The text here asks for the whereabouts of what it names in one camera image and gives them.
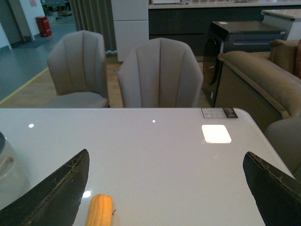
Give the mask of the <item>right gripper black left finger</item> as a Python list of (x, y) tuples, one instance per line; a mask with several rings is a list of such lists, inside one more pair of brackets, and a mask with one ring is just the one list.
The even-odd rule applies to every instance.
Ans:
[(30, 191), (0, 211), (2, 226), (71, 226), (89, 172), (89, 153), (80, 151)]

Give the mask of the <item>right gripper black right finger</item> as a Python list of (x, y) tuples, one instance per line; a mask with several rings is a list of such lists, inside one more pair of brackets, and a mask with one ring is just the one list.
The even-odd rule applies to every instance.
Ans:
[(248, 187), (267, 226), (301, 224), (301, 183), (252, 152), (243, 160)]

